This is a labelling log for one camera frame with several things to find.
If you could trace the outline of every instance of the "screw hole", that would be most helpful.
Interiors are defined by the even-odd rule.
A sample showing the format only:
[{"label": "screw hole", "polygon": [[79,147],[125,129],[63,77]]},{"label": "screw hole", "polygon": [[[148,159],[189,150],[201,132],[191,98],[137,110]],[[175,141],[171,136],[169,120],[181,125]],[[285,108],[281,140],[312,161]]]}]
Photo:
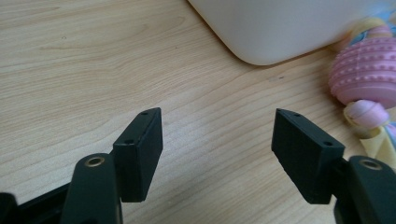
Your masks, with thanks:
[{"label": "screw hole", "polygon": [[360,160],[359,163],[366,167],[369,168],[371,170],[382,170],[382,166],[378,163],[376,163],[375,161],[369,161],[369,160]]},{"label": "screw hole", "polygon": [[103,157],[93,157],[89,160],[85,161],[85,165],[88,167],[95,167],[105,162],[105,158]]},{"label": "screw hole", "polygon": [[332,143],[331,142],[323,142],[324,145],[328,146],[328,147],[332,147]]}]

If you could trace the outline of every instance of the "pink toy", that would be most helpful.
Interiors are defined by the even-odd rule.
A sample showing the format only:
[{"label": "pink toy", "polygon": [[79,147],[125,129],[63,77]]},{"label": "pink toy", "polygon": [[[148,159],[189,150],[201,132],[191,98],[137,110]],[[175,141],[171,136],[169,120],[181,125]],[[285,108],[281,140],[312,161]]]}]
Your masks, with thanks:
[{"label": "pink toy", "polygon": [[329,85],[332,95],[347,105],[347,120],[369,130],[370,137],[361,139],[367,154],[396,169],[396,123],[389,122],[386,111],[396,106],[396,38],[391,28],[396,26],[379,18],[361,23],[350,46],[337,55]]},{"label": "pink toy", "polygon": [[329,84],[345,105],[365,99],[385,108],[396,106],[396,38],[368,38],[342,50]]}]

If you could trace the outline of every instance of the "white container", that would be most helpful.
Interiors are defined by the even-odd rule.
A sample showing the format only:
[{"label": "white container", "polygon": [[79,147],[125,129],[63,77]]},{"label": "white container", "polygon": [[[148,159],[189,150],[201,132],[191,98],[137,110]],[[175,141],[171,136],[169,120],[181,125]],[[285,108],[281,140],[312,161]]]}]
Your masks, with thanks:
[{"label": "white container", "polygon": [[331,44],[396,0],[189,0],[240,59],[267,65]]}]

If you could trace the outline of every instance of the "light wooden tabletop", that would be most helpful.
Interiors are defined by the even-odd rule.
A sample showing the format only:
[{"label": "light wooden tabletop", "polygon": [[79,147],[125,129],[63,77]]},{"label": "light wooden tabletop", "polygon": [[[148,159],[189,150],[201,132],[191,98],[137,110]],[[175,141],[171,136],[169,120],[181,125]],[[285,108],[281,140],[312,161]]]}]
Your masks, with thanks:
[{"label": "light wooden tabletop", "polygon": [[244,63],[185,0],[3,0],[0,39],[0,191],[18,203],[69,182],[152,107],[163,154],[125,223],[334,223],[334,200],[306,203],[271,151],[276,108],[364,154],[329,94],[334,53]]}]

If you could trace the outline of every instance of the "wood grain surface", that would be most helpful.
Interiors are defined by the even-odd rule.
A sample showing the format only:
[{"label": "wood grain surface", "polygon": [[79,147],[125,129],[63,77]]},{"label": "wood grain surface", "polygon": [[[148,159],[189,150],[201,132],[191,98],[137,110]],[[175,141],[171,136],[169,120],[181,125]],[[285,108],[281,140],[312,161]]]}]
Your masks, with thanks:
[{"label": "wood grain surface", "polygon": [[306,203],[271,151],[276,108],[364,154],[329,94],[333,52],[244,63],[185,0],[2,0],[0,39],[0,190],[19,203],[157,106],[163,154],[124,223],[334,223],[334,200]]}]

